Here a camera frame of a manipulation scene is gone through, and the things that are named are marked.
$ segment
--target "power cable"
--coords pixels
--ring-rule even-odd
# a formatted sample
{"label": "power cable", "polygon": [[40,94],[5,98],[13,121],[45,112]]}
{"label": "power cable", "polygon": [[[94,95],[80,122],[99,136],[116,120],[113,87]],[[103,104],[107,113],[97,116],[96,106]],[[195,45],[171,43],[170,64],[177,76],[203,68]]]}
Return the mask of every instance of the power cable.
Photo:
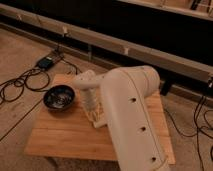
{"label": "power cable", "polygon": [[[210,131],[213,130],[212,129],[212,125],[210,124],[210,122],[208,121],[208,119],[206,117],[207,113],[212,112],[213,110],[207,110],[202,115],[203,118],[204,118],[204,121],[205,121],[206,125],[199,126],[199,124],[198,124],[200,113],[201,113],[201,110],[202,110],[205,102],[206,102],[206,96],[205,96],[205,94],[203,94],[201,96],[199,102],[197,103],[197,105],[195,107],[195,110],[194,110],[194,113],[193,113],[194,124],[196,126],[196,133],[193,133],[191,135],[186,135],[185,133],[183,133],[182,131],[180,131],[180,129],[177,127],[177,124],[176,124],[174,118],[172,117],[171,113],[167,109],[164,109],[164,111],[168,114],[169,118],[171,119],[171,121],[172,121],[172,123],[173,123],[173,125],[174,125],[174,127],[176,129],[176,131],[180,135],[182,135],[184,137],[187,137],[187,138],[192,138],[192,137],[196,136],[197,153],[198,153],[198,157],[199,157],[199,160],[200,160],[200,167],[201,167],[202,171],[204,171],[205,169],[204,169],[203,159],[202,159],[202,156],[201,156],[201,153],[200,153],[200,139],[199,139],[199,134],[205,135],[208,138],[213,139],[213,137],[210,134],[208,134],[208,133],[206,133],[204,131],[204,129],[210,130]],[[212,159],[212,148],[213,147],[211,147],[211,150],[210,150],[210,157],[211,157],[211,159]]]}
{"label": "power cable", "polygon": [[27,113],[25,113],[1,138],[0,138],[0,142],[8,136],[8,134],[10,134],[11,131],[13,131],[16,126],[24,120],[24,118],[26,118],[41,102],[42,102],[43,98],[41,100],[39,100]]}

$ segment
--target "cable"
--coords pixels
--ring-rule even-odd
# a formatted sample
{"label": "cable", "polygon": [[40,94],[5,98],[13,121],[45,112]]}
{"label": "cable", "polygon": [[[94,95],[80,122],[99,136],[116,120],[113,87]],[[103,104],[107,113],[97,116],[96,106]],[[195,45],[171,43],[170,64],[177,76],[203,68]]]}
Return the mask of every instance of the cable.
{"label": "cable", "polygon": [[7,137],[7,135],[14,129],[16,128],[16,126],[24,120],[24,118],[26,118],[30,112],[32,112],[41,102],[42,102],[43,98],[41,100],[39,100],[27,113],[24,114],[24,116],[22,116],[1,138],[0,138],[0,142]]}
{"label": "cable", "polygon": [[[46,77],[46,83],[41,87],[37,87],[37,88],[31,87],[29,85],[29,79],[41,74]],[[48,73],[46,73],[44,70],[41,70],[39,68],[29,69],[25,71],[23,74],[21,74],[18,78],[13,78],[11,80],[5,81],[0,84],[0,105],[2,105],[4,102],[14,102],[17,99],[19,99],[24,93],[25,88],[34,92],[44,92],[44,91],[47,91],[45,90],[45,88],[49,84],[50,84],[50,77]],[[6,90],[11,86],[21,90],[15,97],[9,99],[6,93]]]}
{"label": "cable", "polygon": [[[200,100],[199,100],[199,102],[197,103],[197,105],[196,105],[196,107],[195,107],[195,110],[194,110],[194,113],[193,113],[193,119],[194,119],[194,124],[195,124],[195,126],[196,126],[196,133],[194,133],[194,134],[192,134],[192,135],[186,135],[185,133],[183,133],[182,131],[180,131],[179,129],[178,129],[178,127],[177,127],[177,125],[176,125],[176,123],[175,123],[175,121],[174,121],[174,118],[172,117],[172,115],[170,114],[170,112],[167,110],[167,109],[164,109],[164,111],[168,114],[168,116],[170,117],[170,119],[171,119],[171,121],[172,121],[172,123],[173,123],[173,125],[174,125],[174,127],[175,127],[175,129],[176,129],[176,131],[180,134],[180,135],[182,135],[182,136],[184,136],[184,137],[187,137],[187,138],[192,138],[192,137],[195,137],[196,136],[196,143],[197,143],[197,153],[198,153],[198,157],[199,157],[199,160],[200,160],[200,167],[201,167],[201,170],[202,171],[204,171],[205,169],[204,169],[204,163],[203,163],[203,159],[202,159],[202,156],[201,156],[201,153],[200,153],[200,139],[199,139],[199,134],[203,134],[203,135],[205,135],[205,136],[207,136],[208,138],[210,138],[210,139],[213,139],[213,136],[211,136],[211,135],[209,135],[208,133],[206,133],[205,131],[204,131],[204,129],[207,129],[207,130],[213,130],[212,129],[212,125],[210,124],[210,122],[207,120],[207,118],[206,118],[206,115],[207,115],[207,113],[209,113],[209,112],[211,112],[211,111],[213,111],[213,110],[207,110],[207,111],[205,111],[204,113],[203,113],[203,118],[204,118],[204,121],[205,121],[205,124],[207,125],[202,125],[202,126],[199,126],[199,124],[198,124],[198,120],[199,120],[199,117],[200,117],[200,114],[201,114],[201,110],[202,110],[202,108],[203,108],[203,106],[204,106],[204,104],[205,104],[205,102],[206,102],[206,96],[205,96],[205,93],[201,96],[201,98],[200,98]],[[211,157],[211,159],[212,159],[212,149],[211,148],[211,150],[210,150],[210,157]]]}
{"label": "cable", "polygon": [[75,65],[75,64],[72,64],[71,62],[65,60],[65,59],[61,59],[64,63],[68,64],[71,66],[71,71],[68,72],[68,74],[75,74],[77,75],[78,73],[82,73],[82,71]]}
{"label": "cable", "polygon": [[209,126],[209,128],[213,129],[213,125],[211,125],[211,124],[209,123],[209,121],[207,120],[207,118],[206,118],[206,115],[207,115],[209,112],[213,112],[213,110],[207,110],[207,111],[205,111],[204,114],[203,114],[203,118],[204,118],[204,121],[206,122],[206,124]]}
{"label": "cable", "polygon": [[170,114],[170,112],[169,112],[167,109],[164,109],[164,111],[168,114],[168,116],[170,117],[170,119],[171,119],[171,121],[172,121],[172,123],[173,123],[173,125],[174,125],[174,127],[175,127],[175,129],[176,129],[176,131],[177,131],[180,135],[182,135],[182,136],[184,136],[184,137],[194,137],[194,136],[197,135],[197,133],[193,133],[193,134],[191,134],[191,135],[186,135],[185,133],[183,133],[182,131],[180,131],[180,129],[177,127],[177,124],[175,123],[174,118],[172,117],[172,115]]}
{"label": "cable", "polygon": [[212,162],[213,162],[213,146],[211,147],[211,150],[210,150],[210,156],[211,156],[211,159],[212,159]]}

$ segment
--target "floor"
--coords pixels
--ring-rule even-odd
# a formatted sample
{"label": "floor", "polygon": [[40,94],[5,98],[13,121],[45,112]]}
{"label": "floor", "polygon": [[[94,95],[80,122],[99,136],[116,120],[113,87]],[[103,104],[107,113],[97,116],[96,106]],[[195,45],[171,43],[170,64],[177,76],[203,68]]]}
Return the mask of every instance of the floor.
{"label": "floor", "polygon": [[[33,67],[38,59],[51,51],[38,42],[21,37],[14,33],[0,29],[0,83],[19,76],[27,69]],[[83,71],[93,69],[97,73],[107,70],[92,63],[65,54],[68,61],[76,64]],[[58,63],[49,71],[51,79],[57,73],[66,74],[70,67],[64,63]],[[34,85],[40,84],[41,79],[35,78]],[[10,96],[14,89],[8,91]],[[9,130],[39,99],[43,93],[35,93],[26,90],[23,96],[15,102],[0,106],[0,137]],[[163,106],[171,112],[178,127],[190,134],[193,132],[193,110],[196,103],[177,95],[168,93],[161,97]],[[0,171],[53,171],[54,168],[44,158],[28,156],[23,153],[27,139],[30,135],[36,113],[41,104],[37,106],[8,136],[0,142]],[[194,138],[184,138],[175,130],[168,115],[166,115],[172,144],[176,157],[176,164],[171,166],[173,171],[199,171],[199,159],[196,152]],[[201,137],[201,155],[204,161],[205,171],[213,170],[209,150],[213,145],[212,140]],[[113,171],[119,170],[116,162],[89,161],[77,159],[56,158],[60,171]]]}

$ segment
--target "screw hole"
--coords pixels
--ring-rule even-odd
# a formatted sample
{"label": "screw hole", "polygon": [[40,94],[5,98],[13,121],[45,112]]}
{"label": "screw hole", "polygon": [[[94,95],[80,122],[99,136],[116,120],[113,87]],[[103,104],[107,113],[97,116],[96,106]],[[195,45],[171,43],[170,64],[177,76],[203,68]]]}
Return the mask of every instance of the screw hole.
{"label": "screw hole", "polygon": [[130,101],[131,101],[132,103],[134,103],[134,102],[136,102],[136,98],[131,98]]}
{"label": "screw hole", "polygon": [[141,131],[146,131],[146,127],[142,127],[142,128],[141,128]]}
{"label": "screw hole", "polygon": [[152,162],[155,162],[156,160],[156,157],[152,157]]}

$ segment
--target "table leg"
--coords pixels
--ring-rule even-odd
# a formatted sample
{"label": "table leg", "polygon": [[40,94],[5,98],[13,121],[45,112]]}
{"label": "table leg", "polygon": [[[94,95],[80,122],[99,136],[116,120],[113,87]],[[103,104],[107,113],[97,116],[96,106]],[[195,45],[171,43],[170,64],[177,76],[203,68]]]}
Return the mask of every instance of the table leg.
{"label": "table leg", "polygon": [[45,157],[45,159],[55,168],[55,170],[58,169],[58,164],[52,157]]}

